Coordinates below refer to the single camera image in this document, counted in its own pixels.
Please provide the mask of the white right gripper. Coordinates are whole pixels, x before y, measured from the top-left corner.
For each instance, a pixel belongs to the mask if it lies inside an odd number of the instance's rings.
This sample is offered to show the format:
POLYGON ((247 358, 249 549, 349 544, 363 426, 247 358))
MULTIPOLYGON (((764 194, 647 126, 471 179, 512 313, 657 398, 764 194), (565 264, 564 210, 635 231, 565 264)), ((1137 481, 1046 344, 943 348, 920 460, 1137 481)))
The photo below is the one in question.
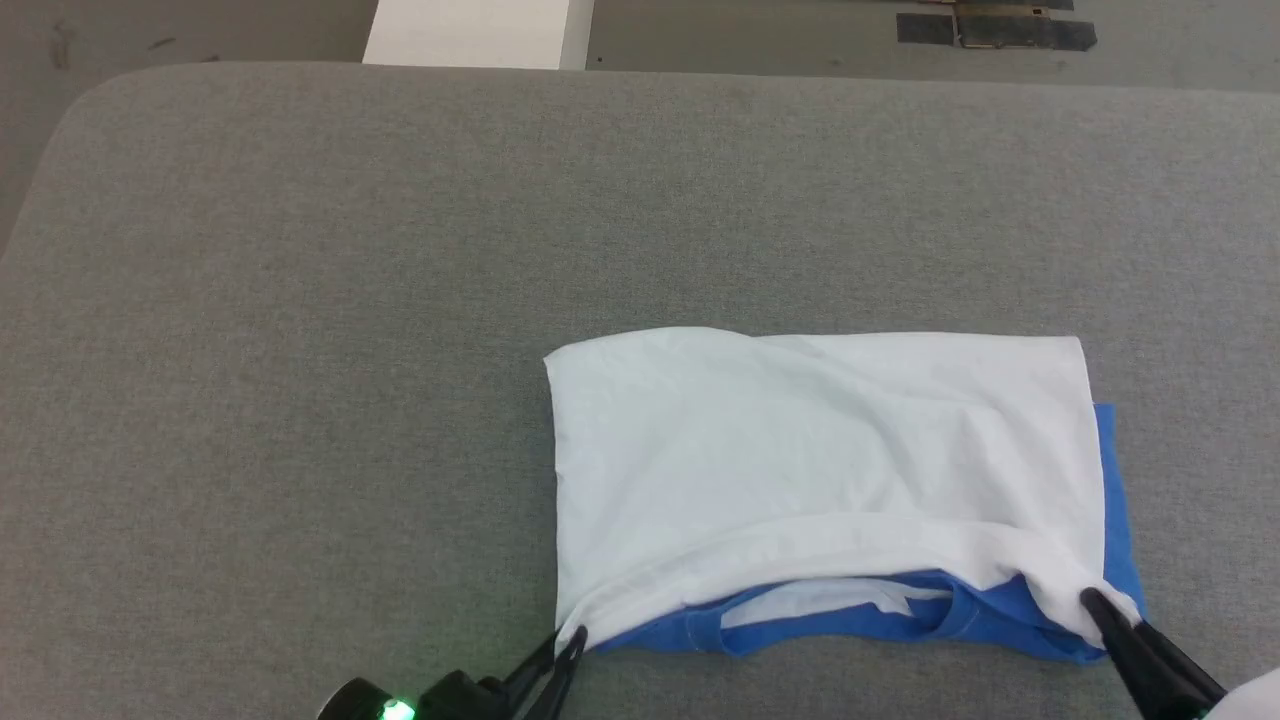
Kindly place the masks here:
POLYGON ((1280 720, 1280 667, 1226 691, 1144 620, 1132 623, 1097 588, 1080 593, 1142 720, 1280 720))

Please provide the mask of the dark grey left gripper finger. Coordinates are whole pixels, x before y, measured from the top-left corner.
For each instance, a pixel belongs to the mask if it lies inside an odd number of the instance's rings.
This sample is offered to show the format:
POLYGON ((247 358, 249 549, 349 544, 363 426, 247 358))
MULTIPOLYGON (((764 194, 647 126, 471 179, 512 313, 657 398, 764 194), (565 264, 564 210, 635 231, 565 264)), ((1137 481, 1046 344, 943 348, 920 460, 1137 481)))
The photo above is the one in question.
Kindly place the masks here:
POLYGON ((536 683, 550 675, 554 655, 556 638, 547 638, 502 682, 503 702, 524 703, 536 683))
POLYGON ((566 647, 556 651, 549 679, 522 720, 561 720, 588 639, 589 629, 577 626, 566 647))

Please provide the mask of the white and blue t-shirt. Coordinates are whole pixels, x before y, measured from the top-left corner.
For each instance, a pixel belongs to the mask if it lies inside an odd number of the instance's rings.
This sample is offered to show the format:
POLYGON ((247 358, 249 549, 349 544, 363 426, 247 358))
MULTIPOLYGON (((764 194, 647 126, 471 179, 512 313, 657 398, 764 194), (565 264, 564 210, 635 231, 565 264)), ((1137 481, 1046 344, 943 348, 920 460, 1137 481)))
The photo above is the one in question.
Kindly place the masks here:
POLYGON ((557 646, 806 635, 1088 664, 1130 623, 1115 415, 1074 337, 660 328, 547 356, 557 646))

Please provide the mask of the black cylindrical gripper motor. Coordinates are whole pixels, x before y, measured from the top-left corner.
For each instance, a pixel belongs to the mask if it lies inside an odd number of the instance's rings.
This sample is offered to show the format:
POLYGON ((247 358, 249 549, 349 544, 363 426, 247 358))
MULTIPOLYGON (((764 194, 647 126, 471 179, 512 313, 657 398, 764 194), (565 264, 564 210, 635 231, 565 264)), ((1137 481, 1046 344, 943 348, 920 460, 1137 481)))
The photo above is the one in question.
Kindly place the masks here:
POLYGON ((315 720, 383 720, 388 701, 393 701, 390 693, 357 676, 333 693, 315 720))

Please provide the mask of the white flat board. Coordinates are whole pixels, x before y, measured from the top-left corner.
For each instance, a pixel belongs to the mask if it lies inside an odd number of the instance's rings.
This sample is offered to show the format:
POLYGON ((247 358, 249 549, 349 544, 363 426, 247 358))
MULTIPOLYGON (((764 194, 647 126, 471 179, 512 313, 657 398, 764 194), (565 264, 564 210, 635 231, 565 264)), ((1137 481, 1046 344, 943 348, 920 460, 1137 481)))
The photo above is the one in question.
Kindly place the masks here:
POLYGON ((379 0, 362 63, 582 70, 596 0, 379 0))

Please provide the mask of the dark brown floor strips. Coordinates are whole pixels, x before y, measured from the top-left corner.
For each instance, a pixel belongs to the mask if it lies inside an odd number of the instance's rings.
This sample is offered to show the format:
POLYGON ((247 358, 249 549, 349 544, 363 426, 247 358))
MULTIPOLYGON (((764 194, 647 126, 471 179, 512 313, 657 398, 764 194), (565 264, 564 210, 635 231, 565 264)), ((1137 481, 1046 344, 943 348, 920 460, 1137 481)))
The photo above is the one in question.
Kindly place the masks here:
POLYGON ((942 12, 895 15, 901 44, 1000 50, 1087 53, 1098 42, 1093 23, 1062 19, 1075 0, 916 0, 942 12))

